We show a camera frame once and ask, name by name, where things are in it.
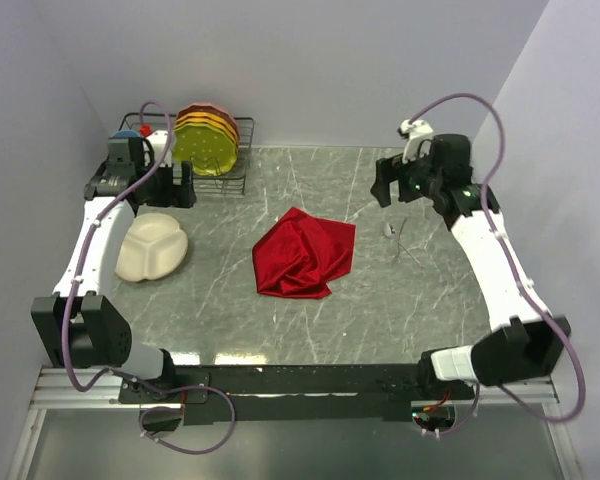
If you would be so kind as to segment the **red cloth napkin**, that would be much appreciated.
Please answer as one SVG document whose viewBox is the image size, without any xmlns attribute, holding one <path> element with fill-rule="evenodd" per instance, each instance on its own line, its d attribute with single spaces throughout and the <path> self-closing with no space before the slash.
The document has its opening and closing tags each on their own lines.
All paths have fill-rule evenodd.
<svg viewBox="0 0 600 480">
<path fill-rule="evenodd" d="M 290 208 L 253 246 L 256 291 L 319 300 L 329 283 L 351 272 L 356 226 Z"/>
</svg>

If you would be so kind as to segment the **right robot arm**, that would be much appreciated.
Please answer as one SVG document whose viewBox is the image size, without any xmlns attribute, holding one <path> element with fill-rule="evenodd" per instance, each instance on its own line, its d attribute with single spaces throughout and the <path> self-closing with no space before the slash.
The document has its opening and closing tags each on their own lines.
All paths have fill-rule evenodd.
<svg viewBox="0 0 600 480">
<path fill-rule="evenodd" d="M 461 246 L 485 300 L 491 331 L 473 345 L 423 354 L 420 392 L 432 399 L 453 381 L 500 386 L 549 375 L 564 349 L 544 320 L 549 309 L 525 275 L 491 188 L 474 182 L 471 142 L 461 134 L 409 133 L 405 150 L 377 160 L 370 189 L 381 207 L 431 200 Z"/>
</svg>

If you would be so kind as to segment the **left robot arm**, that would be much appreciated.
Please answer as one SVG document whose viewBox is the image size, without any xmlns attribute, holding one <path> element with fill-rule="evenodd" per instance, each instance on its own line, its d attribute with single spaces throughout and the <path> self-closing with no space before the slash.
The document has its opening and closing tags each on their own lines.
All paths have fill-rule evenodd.
<svg viewBox="0 0 600 480">
<path fill-rule="evenodd" d="M 52 365 L 81 384 L 76 369 L 97 367 L 143 380 L 157 402 L 177 393 L 171 355 L 134 338 L 110 300 L 114 279 L 158 280 L 183 262 L 189 240 L 164 207 L 187 209 L 196 202 L 191 168 L 172 162 L 167 130 L 147 137 L 118 132 L 108 155 L 85 186 L 84 215 L 68 266 L 51 295 L 37 297 L 31 317 Z"/>
</svg>

